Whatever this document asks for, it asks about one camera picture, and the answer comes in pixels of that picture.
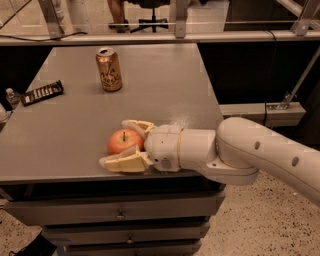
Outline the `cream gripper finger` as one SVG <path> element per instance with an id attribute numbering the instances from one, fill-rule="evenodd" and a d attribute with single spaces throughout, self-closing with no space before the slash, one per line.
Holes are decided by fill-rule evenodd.
<path id="1" fill-rule="evenodd" d="M 147 170 L 153 162 L 146 152 L 132 146 L 119 154 L 100 158 L 99 164 L 111 172 L 139 173 Z"/>
<path id="2" fill-rule="evenodd" d="M 156 128 L 152 122 L 127 119 L 121 122 L 124 129 L 130 129 L 137 132 L 145 140 L 148 134 Z"/>

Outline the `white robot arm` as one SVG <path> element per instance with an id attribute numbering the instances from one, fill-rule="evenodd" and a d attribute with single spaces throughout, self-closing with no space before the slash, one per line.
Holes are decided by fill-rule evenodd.
<path id="1" fill-rule="evenodd" d="M 111 172 L 193 170 L 223 184 L 247 185 L 263 170 L 320 206 L 320 151 L 241 117 L 223 120 L 217 129 L 185 129 L 124 120 L 144 147 L 131 146 L 99 160 Z"/>

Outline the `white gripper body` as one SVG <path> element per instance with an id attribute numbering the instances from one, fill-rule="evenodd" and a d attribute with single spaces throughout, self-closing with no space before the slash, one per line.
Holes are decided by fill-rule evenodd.
<path id="1" fill-rule="evenodd" d="M 158 171 L 177 172 L 179 125 L 161 125 L 149 132 L 144 143 L 146 153 Z"/>

